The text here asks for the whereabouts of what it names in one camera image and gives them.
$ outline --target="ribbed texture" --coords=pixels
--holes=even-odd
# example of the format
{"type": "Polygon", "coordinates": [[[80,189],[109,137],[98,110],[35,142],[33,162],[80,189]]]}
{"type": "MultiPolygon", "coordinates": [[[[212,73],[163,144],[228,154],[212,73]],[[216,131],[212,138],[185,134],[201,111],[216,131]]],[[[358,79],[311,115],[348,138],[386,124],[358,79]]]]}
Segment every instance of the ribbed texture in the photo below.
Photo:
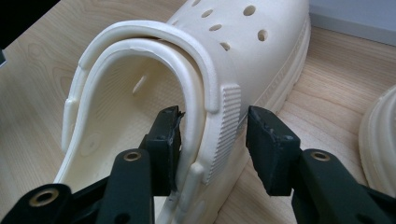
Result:
{"type": "Polygon", "coordinates": [[[238,127],[241,107],[241,90],[239,89],[239,86],[224,88],[222,96],[224,102],[224,113],[222,117],[221,131],[206,183],[209,183],[227,164],[228,156],[233,148],[236,129],[238,127]]]}

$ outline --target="screw hole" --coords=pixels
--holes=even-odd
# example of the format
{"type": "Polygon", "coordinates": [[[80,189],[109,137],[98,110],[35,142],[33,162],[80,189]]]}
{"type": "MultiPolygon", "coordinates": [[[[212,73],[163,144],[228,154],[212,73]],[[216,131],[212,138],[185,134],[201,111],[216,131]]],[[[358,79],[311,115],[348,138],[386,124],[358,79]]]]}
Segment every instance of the screw hole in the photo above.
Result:
{"type": "Polygon", "coordinates": [[[318,161],[329,161],[330,156],[323,152],[314,151],[311,153],[311,156],[318,161]]]}
{"type": "Polygon", "coordinates": [[[360,222],[360,223],[364,223],[364,224],[375,224],[375,222],[373,221],[372,218],[364,215],[364,214],[357,214],[356,215],[356,219],[360,222]]]}
{"type": "Polygon", "coordinates": [[[254,6],[248,6],[244,10],[244,15],[245,16],[251,16],[251,15],[254,14],[255,11],[256,11],[256,8],[254,6]]]}
{"type": "Polygon", "coordinates": [[[57,189],[43,189],[30,199],[29,204],[32,207],[41,207],[52,203],[58,196],[57,189]]]}
{"type": "Polygon", "coordinates": [[[198,5],[199,2],[201,2],[201,0],[195,0],[195,1],[192,3],[191,6],[192,6],[192,7],[195,7],[196,5],[198,5]]]}
{"type": "Polygon", "coordinates": [[[260,30],[260,31],[257,33],[257,37],[259,38],[260,41],[264,41],[264,40],[267,39],[268,33],[267,33],[265,30],[260,30]]]}
{"type": "Polygon", "coordinates": [[[142,154],[139,152],[129,152],[124,155],[124,159],[126,161],[137,161],[142,157],[142,154]]]}
{"type": "Polygon", "coordinates": [[[210,27],[209,31],[217,31],[221,28],[221,24],[214,25],[210,27]]]}
{"type": "Polygon", "coordinates": [[[210,14],[212,14],[212,12],[213,12],[213,9],[209,9],[208,11],[206,11],[206,12],[204,12],[203,14],[202,14],[202,18],[206,18],[206,17],[208,17],[210,14]]]}
{"type": "Polygon", "coordinates": [[[114,218],[114,223],[115,224],[125,224],[130,219],[131,219],[131,217],[128,214],[121,213],[121,214],[117,215],[116,218],[114,218]]]}
{"type": "Polygon", "coordinates": [[[231,46],[228,43],[222,42],[220,44],[225,49],[225,51],[228,51],[231,49],[231,46]]]}

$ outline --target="ventilation hole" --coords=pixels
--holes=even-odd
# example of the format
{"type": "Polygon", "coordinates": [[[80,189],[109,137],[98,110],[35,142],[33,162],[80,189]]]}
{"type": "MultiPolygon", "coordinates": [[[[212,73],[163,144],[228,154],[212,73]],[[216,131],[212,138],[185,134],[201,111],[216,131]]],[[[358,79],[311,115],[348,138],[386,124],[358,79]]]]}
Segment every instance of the ventilation hole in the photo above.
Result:
{"type": "Polygon", "coordinates": [[[245,16],[251,16],[251,15],[254,14],[255,11],[256,11],[256,8],[254,6],[248,6],[244,10],[244,15],[245,16]]]}
{"type": "Polygon", "coordinates": [[[192,3],[191,6],[192,6],[192,7],[195,7],[196,5],[198,5],[199,2],[201,2],[201,0],[195,0],[195,1],[192,3]]]}
{"type": "Polygon", "coordinates": [[[259,38],[260,41],[264,41],[264,40],[267,39],[268,33],[267,33],[266,31],[264,31],[264,30],[260,30],[260,31],[257,33],[257,37],[259,38]]]}
{"type": "Polygon", "coordinates": [[[214,25],[214,26],[210,27],[209,31],[217,31],[220,28],[221,28],[221,25],[217,24],[217,25],[214,25]]]}
{"type": "Polygon", "coordinates": [[[225,51],[228,51],[228,50],[231,49],[231,47],[230,47],[230,45],[228,43],[222,42],[220,44],[225,49],[225,51]]]}
{"type": "Polygon", "coordinates": [[[208,17],[210,14],[212,14],[212,12],[213,12],[213,9],[209,9],[208,11],[206,11],[206,12],[204,12],[203,14],[202,14],[202,18],[206,18],[206,17],[208,17]]]}

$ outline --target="white rubber shoe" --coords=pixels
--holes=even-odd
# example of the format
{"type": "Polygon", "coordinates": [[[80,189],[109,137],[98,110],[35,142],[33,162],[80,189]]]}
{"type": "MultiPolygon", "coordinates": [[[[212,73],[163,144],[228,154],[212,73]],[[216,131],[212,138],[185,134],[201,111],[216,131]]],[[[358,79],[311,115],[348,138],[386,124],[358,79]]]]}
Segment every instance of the white rubber shoe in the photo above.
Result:
{"type": "Polygon", "coordinates": [[[155,199],[156,222],[214,222],[248,161],[248,106],[281,108],[309,36],[307,0],[191,0],[168,23],[109,26],[79,60],[55,182],[76,191],[109,175],[157,113],[179,105],[186,116],[178,192],[155,199]]]}
{"type": "Polygon", "coordinates": [[[359,147],[370,188],[396,197],[396,85],[364,114],[359,147]]]}

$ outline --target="wooden table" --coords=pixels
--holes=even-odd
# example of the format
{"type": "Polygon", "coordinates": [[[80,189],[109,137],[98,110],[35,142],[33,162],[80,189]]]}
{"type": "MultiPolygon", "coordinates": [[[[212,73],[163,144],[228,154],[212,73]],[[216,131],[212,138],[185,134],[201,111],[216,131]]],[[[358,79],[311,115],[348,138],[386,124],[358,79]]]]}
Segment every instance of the wooden table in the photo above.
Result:
{"type": "MultiPolygon", "coordinates": [[[[63,0],[5,49],[0,68],[0,218],[27,191],[52,182],[64,100],[78,59],[108,25],[166,21],[181,0],[63,0]]],[[[366,184],[358,146],[361,117],[396,84],[396,48],[312,28],[304,71],[279,116],[302,139],[337,156],[366,184]]],[[[294,223],[290,198],[270,198],[248,163],[216,223],[294,223]]]]}

